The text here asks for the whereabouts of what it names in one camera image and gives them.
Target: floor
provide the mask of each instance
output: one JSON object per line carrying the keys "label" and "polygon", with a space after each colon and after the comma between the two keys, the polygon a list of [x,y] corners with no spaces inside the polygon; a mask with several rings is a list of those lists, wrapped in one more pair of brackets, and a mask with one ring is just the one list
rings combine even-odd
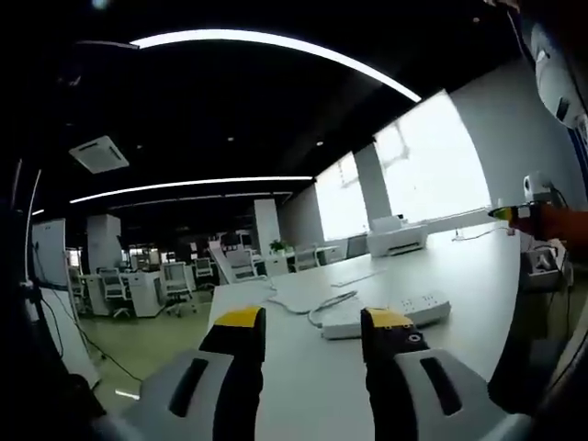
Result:
{"label": "floor", "polygon": [[[186,312],[181,318],[161,312],[157,317],[143,319],[82,318],[81,324],[93,343],[133,376],[145,379],[176,354],[198,348],[207,331],[209,312],[210,305],[205,303],[198,306],[197,313]],[[101,378],[94,393],[108,412],[118,413],[134,400],[115,390],[138,395],[140,383],[88,346]]]}

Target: power strip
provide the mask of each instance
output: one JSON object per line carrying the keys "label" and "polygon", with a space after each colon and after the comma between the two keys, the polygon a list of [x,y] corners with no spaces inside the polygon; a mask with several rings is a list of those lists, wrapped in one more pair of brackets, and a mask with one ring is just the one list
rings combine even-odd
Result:
{"label": "power strip", "polygon": [[[338,311],[326,312],[322,317],[322,337],[327,340],[361,337],[360,312],[366,306],[360,299],[354,298],[342,303]],[[393,301],[390,309],[421,326],[446,318],[451,312],[451,304],[442,292],[435,291]]]}

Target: black ceiling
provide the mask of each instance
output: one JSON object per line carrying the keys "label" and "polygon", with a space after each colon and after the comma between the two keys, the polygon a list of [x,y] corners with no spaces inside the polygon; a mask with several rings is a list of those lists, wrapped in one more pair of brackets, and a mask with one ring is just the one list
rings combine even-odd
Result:
{"label": "black ceiling", "polygon": [[[14,140],[22,144],[18,129],[25,130],[46,165],[35,207],[46,209],[41,216],[67,216],[78,224],[88,213],[134,202],[300,191],[300,182],[195,186],[68,204],[95,193],[183,180],[317,175],[365,145],[413,102],[335,62],[261,44],[199,41],[131,51],[73,41],[126,43],[194,28],[258,30],[339,51],[423,97],[454,90],[516,55],[503,11],[481,0],[275,11],[131,1],[112,1],[97,11],[90,4],[54,14],[63,26],[41,26],[42,43],[28,48],[29,60],[20,66],[29,72],[15,83],[33,80],[18,89],[26,90],[25,102],[34,111],[19,114]],[[39,128],[34,134],[26,119]],[[130,167],[91,175],[67,151],[105,134]],[[113,214],[134,230],[142,223],[149,234],[186,223],[192,231],[227,220],[240,226],[250,221],[251,200],[237,199],[141,205]]]}

